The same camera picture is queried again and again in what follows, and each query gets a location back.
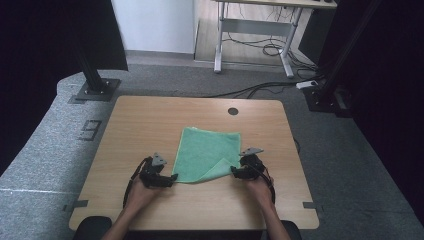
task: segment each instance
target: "human hand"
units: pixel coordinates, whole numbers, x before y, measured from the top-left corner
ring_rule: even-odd
[[[137,175],[132,183],[130,193],[128,194],[125,209],[132,212],[139,212],[145,208],[149,203],[162,191],[162,188],[147,188],[144,186]]]
[[[274,179],[269,176],[267,171],[264,172],[264,175],[270,179],[271,183],[274,183]],[[259,206],[264,207],[273,204],[271,191],[263,177],[258,177],[255,180],[243,180],[243,182]]]

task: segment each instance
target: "metal leg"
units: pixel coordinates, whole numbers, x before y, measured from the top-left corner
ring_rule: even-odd
[[[296,13],[295,13],[296,16],[295,16],[295,18],[292,22],[292,26],[290,28],[289,35],[287,36],[286,46],[284,46],[284,50],[282,52],[280,51],[281,61],[283,62],[284,70],[286,71],[286,75],[287,75],[288,78],[293,78],[294,75],[293,75],[293,71],[292,71],[291,66],[290,66],[290,62],[287,58],[287,54],[289,52],[290,45],[293,41],[294,33],[296,32],[296,28],[297,28],[297,25],[299,23],[299,18],[300,18],[300,15],[302,14],[302,10],[303,10],[303,8],[296,8]]]
[[[215,49],[215,67],[214,72],[221,72],[221,59],[222,59],[222,25],[224,23],[224,9],[225,2],[219,2],[219,23],[218,23],[218,43]]]

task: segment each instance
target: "green towel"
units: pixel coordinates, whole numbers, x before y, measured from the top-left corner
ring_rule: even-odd
[[[240,133],[184,128],[172,174],[177,182],[199,183],[231,174],[240,167]]]

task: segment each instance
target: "white wall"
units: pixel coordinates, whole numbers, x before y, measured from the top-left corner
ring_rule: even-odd
[[[196,0],[112,0],[125,50],[194,53]]]

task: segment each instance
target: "table top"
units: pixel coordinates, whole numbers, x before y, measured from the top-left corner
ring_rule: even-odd
[[[321,8],[335,9],[337,3],[332,0],[330,3],[324,0],[214,0],[216,2],[242,3],[242,4],[258,4],[258,5],[273,5],[286,7],[303,7],[303,8]]]
[[[230,115],[236,108],[237,115]],[[71,229],[88,216],[115,221],[130,176],[147,156],[158,152],[170,176],[184,127],[240,132],[241,150],[265,151],[258,157],[274,178],[276,209],[281,219],[301,229],[319,225],[289,123],[281,102],[271,100],[122,96],[115,105],[79,200]],[[133,230],[265,229],[262,215],[239,179],[226,176],[200,184],[175,183],[137,217]]]

